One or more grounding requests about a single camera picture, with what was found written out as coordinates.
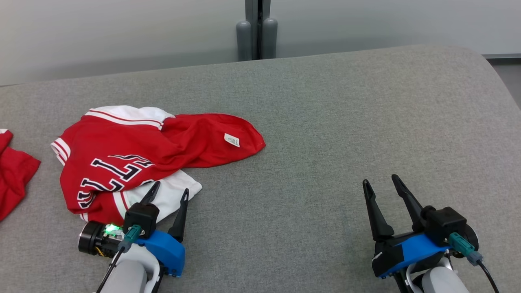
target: white label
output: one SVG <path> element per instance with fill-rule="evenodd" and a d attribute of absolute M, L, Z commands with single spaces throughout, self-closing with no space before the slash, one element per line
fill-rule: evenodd
<path fill-rule="evenodd" d="M 236 147 L 240 148 L 240 145 L 239 145 L 239 139 L 236 138 L 235 136 L 231 136 L 227 133 L 225 133 L 225 140 L 233 145 L 235 145 Z"/>

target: garment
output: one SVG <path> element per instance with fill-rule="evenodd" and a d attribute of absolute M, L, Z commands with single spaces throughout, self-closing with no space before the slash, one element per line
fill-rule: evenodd
<path fill-rule="evenodd" d="M 64 165 L 60 183 L 67 208 L 86 221 L 116 225 L 150 188 L 139 186 L 164 180 L 152 202 L 160 221 L 179 208 L 184 188 L 191 197 L 201 189 L 181 168 L 238 161 L 264 146 L 262 136 L 242 118 L 174 116 L 131 106 L 91 109 L 51 144 Z"/>
<path fill-rule="evenodd" d="M 13 134 L 0 129 L 0 221 L 26 196 L 26 185 L 38 170 L 40 161 L 7 145 Z"/>

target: white sleeve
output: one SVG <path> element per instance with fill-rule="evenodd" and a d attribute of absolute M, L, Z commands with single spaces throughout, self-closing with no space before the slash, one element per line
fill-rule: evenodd
<path fill-rule="evenodd" d="M 161 185 L 156 198 L 152 201 L 152 204 L 159 208 L 158 222 L 179 209 L 185 188 L 190 190 L 188 200 L 191 200 L 194 195 L 203 189 L 199 182 L 182 170 L 159 181 Z M 128 208 L 143 199 L 150 187 L 152 187 L 152 184 L 144 184 L 131 190 L 113 193 L 114 202 L 122 218 L 125 218 L 125 212 Z"/>
<path fill-rule="evenodd" d="M 134 108 L 132 106 L 105 106 L 90 109 L 86 116 L 96 116 L 114 123 L 124 125 L 152 125 L 159 130 L 163 127 L 166 118 L 175 118 L 174 115 L 155 107 Z"/>

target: gray couch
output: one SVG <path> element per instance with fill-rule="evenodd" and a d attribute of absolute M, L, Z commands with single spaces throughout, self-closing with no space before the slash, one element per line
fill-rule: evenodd
<path fill-rule="evenodd" d="M 371 270 L 361 184 L 404 233 L 393 173 L 423 205 L 466 216 L 502 292 L 521 288 L 521 112 L 479 54 L 407 46 L 0 88 L 0 128 L 42 161 L 0 222 L 0 291 L 97 288 L 108 261 L 78 252 L 84 222 L 66 209 L 49 144 L 89 108 L 120 104 L 241 116 L 267 143 L 185 169 L 203 190 L 189 204 L 183 277 L 160 292 L 397 292 Z M 492 292 L 478 267 L 454 263 L 470 292 Z"/>

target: cable connector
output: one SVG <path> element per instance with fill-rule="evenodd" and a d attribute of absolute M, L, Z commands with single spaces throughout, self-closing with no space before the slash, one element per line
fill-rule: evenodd
<path fill-rule="evenodd" d="M 477 252 L 472 244 L 456 232 L 450 234 L 449 245 L 457 252 L 463 254 L 473 266 L 478 265 L 478 260 L 483 261 L 481 253 Z"/>
<path fill-rule="evenodd" d="M 468 262 L 471 263 L 473 266 L 477 266 L 478 261 L 483 261 L 483 255 L 481 255 L 481 253 L 477 251 L 473 251 L 467 256 L 467 259 Z"/>
<path fill-rule="evenodd" d="M 138 239 L 140 234 L 141 227 L 139 225 L 132 225 L 129 231 L 125 234 L 123 240 L 118 244 L 118 251 L 122 250 L 123 253 L 129 251 L 132 243 Z"/>

